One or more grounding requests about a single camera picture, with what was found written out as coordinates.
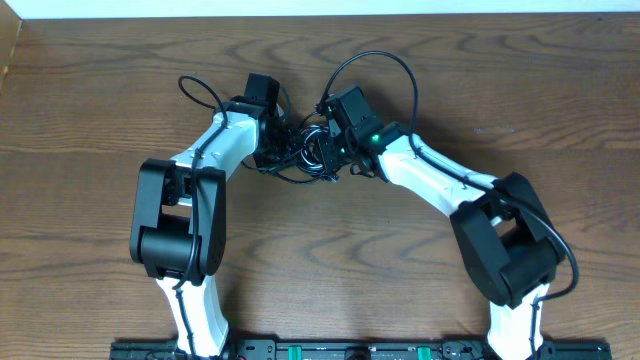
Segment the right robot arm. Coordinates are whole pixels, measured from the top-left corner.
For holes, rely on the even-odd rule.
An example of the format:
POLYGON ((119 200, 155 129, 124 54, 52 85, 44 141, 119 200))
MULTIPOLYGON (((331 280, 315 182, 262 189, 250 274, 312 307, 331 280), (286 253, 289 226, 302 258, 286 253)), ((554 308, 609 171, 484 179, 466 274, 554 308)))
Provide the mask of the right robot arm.
POLYGON ((352 161, 404 187, 450 220, 467 274, 489 301, 487 342, 501 359, 534 359, 541 307, 565 252, 529 181, 475 172, 427 146, 406 126, 383 124, 362 90, 322 96, 329 166, 352 161))

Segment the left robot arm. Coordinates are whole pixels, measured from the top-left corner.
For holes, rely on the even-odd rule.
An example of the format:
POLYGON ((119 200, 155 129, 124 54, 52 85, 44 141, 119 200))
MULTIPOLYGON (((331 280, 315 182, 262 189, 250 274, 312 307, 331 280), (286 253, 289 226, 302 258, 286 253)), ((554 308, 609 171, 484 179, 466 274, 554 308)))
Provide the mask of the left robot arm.
POLYGON ((176 321, 176 354, 219 359, 230 331, 215 274, 226 246, 227 182, 247 157, 274 175, 299 153, 280 83, 251 73, 243 94, 216 98, 209 128, 168 160, 139 170, 129 251, 165 293, 176 321))

